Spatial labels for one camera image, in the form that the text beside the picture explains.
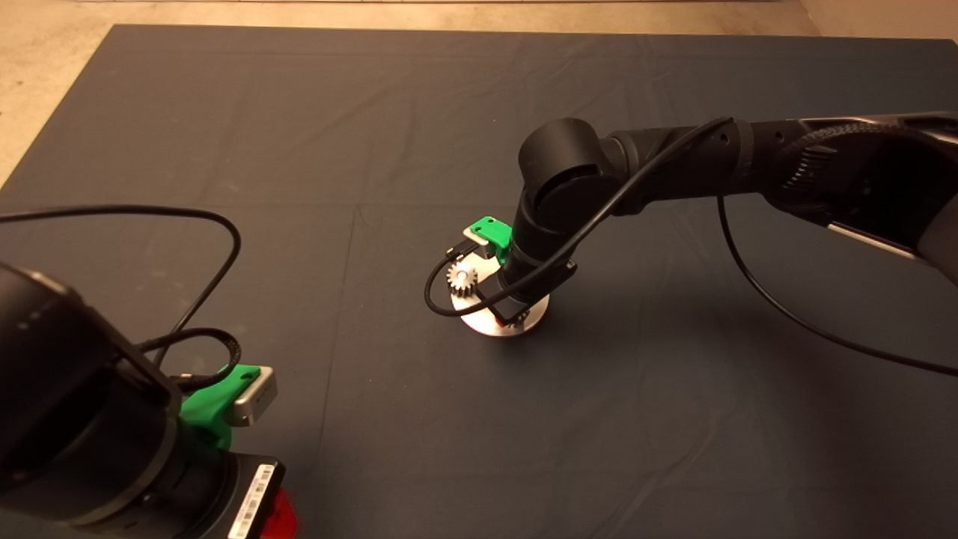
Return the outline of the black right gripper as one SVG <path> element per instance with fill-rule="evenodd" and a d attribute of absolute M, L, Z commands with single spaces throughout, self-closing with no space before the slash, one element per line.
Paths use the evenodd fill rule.
<path fill-rule="evenodd" d="M 491 276 L 483 280 L 483 302 L 489 302 L 491 296 L 499 291 L 512 289 L 515 283 L 532 273 L 537 267 L 519 258 L 508 258 L 505 266 L 500 267 Z M 564 261 L 549 267 L 544 274 L 522 290 L 513 291 L 509 296 L 489 307 L 493 312 L 492 319 L 499 326 L 507 326 L 517 322 L 520 314 L 530 310 L 538 301 L 547 297 L 558 289 L 565 281 L 577 272 L 578 265 L 573 260 Z"/>

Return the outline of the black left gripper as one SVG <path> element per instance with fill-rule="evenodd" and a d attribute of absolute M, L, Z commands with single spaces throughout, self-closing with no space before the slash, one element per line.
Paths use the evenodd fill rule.
<path fill-rule="evenodd" d="M 297 515 L 281 488 L 285 465 L 276 457 L 230 453 L 234 474 L 223 514 L 223 537 L 294 539 Z"/>

